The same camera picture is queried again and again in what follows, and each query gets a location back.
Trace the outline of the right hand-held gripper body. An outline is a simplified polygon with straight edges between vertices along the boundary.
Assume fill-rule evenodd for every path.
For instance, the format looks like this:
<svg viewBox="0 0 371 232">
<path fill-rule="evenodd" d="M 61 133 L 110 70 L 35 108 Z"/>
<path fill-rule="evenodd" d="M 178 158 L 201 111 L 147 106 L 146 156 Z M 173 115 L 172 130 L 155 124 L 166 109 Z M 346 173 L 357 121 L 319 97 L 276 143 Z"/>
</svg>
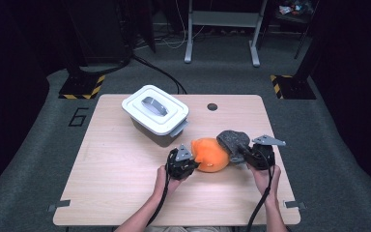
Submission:
<svg viewBox="0 0 371 232">
<path fill-rule="evenodd" d="M 274 146 L 285 146 L 286 142 L 276 139 L 269 135 L 262 135 L 252 140 L 250 147 L 251 156 L 247 156 L 245 161 L 257 170 L 267 170 L 275 165 Z"/>
</svg>

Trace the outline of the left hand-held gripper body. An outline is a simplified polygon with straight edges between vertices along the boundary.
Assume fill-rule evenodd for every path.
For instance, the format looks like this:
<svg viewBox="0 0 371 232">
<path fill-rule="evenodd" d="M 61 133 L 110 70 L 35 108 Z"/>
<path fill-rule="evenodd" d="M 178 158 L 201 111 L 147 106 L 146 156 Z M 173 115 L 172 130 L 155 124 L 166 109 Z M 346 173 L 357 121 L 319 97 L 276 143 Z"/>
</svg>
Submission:
<svg viewBox="0 0 371 232">
<path fill-rule="evenodd" d="M 182 180 L 193 173 L 190 165 L 194 162 L 197 161 L 192 153 L 182 144 L 170 151 L 166 162 L 166 171 L 171 179 Z"/>
</svg>

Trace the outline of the orange plush toy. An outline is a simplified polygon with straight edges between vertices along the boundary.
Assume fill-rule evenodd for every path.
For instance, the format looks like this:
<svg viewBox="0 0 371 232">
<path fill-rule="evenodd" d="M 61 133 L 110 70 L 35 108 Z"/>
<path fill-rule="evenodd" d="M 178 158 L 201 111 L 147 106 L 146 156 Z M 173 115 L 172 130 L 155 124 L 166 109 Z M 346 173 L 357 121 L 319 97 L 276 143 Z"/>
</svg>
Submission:
<svg viewBox="0 0 371 232">
<path fill-rule="evenodd" d="M 200 138 L 191 141 L 191 153 L 202 172 L 214 173 L 225 168 L 229 155 L 215 138 Z"/>
</svg>

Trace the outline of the grey cloth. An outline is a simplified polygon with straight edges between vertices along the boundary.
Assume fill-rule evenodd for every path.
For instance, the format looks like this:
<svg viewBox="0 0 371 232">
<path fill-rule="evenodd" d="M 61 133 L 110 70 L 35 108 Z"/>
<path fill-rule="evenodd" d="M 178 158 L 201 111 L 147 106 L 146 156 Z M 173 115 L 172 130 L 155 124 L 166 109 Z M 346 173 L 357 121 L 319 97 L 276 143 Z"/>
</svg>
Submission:
<svg viewBox="0 0 371 232">
<path fill-rule="evenodd" d="M 224 130 L 217 137 L 218 144 L 233 163 L 244 162 L 244 152 L 249 150 L 249 136 L 242 131 Z"/>
</svg>

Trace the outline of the grey clear storage box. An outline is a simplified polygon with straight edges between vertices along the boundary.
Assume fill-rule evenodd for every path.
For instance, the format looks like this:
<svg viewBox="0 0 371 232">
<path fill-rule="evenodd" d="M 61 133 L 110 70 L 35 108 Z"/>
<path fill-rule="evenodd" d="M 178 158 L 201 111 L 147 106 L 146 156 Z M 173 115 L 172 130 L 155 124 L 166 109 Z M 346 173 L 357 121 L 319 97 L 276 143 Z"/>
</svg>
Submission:
<svg viewBox="0 0 371 232">
<path fill-rule="evenodd" d="M 180 120 L 179 122 L 168 120 L 167 122 L 156 125 L 143 125 L 135 119 L 131 119 L 131 121 L 139 131 L 163 148 L 168 147 L 174 142 L 188 125 L 186 119 Z"/>
</svg>

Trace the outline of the white lid with grey handle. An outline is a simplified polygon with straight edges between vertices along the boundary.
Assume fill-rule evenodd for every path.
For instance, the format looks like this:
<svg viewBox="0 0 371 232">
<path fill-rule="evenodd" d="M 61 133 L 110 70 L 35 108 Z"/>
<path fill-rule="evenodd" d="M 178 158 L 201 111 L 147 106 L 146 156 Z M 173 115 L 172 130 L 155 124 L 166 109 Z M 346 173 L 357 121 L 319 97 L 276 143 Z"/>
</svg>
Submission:
<svg viewBox="0 0 371 232">
<path fill-rule="evenodd" d="M 188 107 L 154 85 L 145 85 L 124 99 L 122 108 L 155 135 L 174 137 L 188 125 Z"/>
</svg>

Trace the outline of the person's right hand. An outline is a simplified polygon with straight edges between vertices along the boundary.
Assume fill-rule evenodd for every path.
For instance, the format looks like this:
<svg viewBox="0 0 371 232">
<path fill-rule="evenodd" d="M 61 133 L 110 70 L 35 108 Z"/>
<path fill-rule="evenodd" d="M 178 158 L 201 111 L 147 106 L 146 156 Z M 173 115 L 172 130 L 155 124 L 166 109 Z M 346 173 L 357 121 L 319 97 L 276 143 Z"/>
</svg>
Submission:
<svg viewBox="0 0 371 232">
<path fill-rule="evenodd" d="M 257 170 L 250 164 L 247 166 L 252 172 L 257 189 L 262 195 L 265 194 L 265 190 L 268 186 L 271 186 L 266 201 L 272 202 L 277 200 L 278 183 L 281 174 L 280 167 L 274 165 L 271 167 L 271 171 L 268 170 Z"/>
</svg>

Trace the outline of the person's left hand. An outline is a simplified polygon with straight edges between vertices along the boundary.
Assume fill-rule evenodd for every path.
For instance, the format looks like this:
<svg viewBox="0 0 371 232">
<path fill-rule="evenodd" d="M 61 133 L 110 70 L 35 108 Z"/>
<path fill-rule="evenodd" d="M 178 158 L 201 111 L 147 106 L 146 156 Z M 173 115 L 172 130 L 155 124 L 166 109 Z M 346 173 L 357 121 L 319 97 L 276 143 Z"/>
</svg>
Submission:
<svg viewBox="0 0 371 232">
<path fill-rule="evenodd" d="M 166 193 L 166 196 L 172 195 L 184 180 L 170 180 L 169 183 L 166 183 L 166 181 L 166 170 L 165 166 L 162 165 L 157 170 L 157 178 L 153 191 L 154 197 L 161 198 L 164 193 Z"/>
</svg>

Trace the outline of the grey tape strip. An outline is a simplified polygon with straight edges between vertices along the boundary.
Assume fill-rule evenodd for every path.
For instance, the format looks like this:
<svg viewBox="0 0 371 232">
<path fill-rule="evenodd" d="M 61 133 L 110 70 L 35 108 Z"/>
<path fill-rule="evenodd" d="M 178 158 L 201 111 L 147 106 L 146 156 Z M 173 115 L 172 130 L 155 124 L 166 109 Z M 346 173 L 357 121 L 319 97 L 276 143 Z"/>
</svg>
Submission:
<svg viewBox="0 0 371 232">
<path fill-rule="evenodd" d="M 284 201 L 284 206 L 286 208 L 298 208 L 299 210 L 306 209 L 306 205 L 304 202 L 298 202 L 298 201 Z"/>
<path fill-rule="evenodd" d="M 47 207 L 48 212 L 55 212 L 58 208 L 69 207 L 71 204 L 70 200 L 61 200 Z"/>
</svg>

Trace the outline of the black stand base striped edge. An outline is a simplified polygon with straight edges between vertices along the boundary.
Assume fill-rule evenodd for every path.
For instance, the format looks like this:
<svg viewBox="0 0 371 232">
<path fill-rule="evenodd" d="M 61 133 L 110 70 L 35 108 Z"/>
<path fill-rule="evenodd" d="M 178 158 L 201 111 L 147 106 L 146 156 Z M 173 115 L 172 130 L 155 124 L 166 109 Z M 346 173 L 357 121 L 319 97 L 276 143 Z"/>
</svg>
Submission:
<svg viewBox="0 0 371 232">
<path fill-rule="evenodd" d="M 297 81 L 291 75 L 272 75 L 271 83 L 276 96 L 281 100 L 315 100 L 307 81 Z"/>
<path fill-rule="evenodd" d="M 99 93 L 104 80 L 104 75 L 69 77 L 60 89 L 58 98 L 67 100 L 94 99 Z"/>
</svg>

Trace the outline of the colourful clutter on dark shelf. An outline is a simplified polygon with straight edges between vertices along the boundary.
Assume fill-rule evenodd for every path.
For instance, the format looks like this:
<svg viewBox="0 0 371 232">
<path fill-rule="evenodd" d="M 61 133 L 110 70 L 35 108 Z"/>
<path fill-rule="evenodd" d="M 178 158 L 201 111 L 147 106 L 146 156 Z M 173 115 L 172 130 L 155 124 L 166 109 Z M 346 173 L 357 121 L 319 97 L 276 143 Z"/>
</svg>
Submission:
<svg viewBox="0 0 371 232">
<path fill-rule="evenodd" d="M 312 15 L 314 13 L 311 0 L 281 0 L 278 10 L 282 15 Z"/>
</svg>

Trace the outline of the black cabinet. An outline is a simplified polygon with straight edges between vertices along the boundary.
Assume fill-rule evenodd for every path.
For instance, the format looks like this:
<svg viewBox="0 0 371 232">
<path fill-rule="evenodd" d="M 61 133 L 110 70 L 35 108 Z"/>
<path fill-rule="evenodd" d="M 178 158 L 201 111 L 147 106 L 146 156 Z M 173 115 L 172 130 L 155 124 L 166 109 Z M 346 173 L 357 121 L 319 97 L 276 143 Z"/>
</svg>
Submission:
<svg viewBox="0 0 371 232">
<path fill-rule="evenodd" d="M 66 0 L 88 64 L 121 64 L 130 55 L 121 31 L 118 0 Z"/>
</svg>

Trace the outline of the white desk frame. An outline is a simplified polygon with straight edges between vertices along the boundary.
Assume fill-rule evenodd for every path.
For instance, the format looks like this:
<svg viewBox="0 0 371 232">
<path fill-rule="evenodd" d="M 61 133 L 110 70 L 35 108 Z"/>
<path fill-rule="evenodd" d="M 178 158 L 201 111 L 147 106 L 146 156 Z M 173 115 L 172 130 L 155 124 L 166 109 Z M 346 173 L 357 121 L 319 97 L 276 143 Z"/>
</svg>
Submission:
<svg viewBox="0 0 371 232">
<path fill-rule="evenodd" d="M 253 38 L 248 42 L 248 44 L 250 49 L 252 66 L 255 68 L 259 68 L 260 60 L 257 50 L 257 41 L 260 34 L 267 4 L 268 0 L 261 0 L 261 7 L 258 13 L 212 12 L 194 10 L 193 0 L 189 0 L 187 21 L 187 43 L 184 59 L 185 63 L 189 64 L 192 58 L 194 26 L 244 27 L 255 30 Z"/>
</svg>

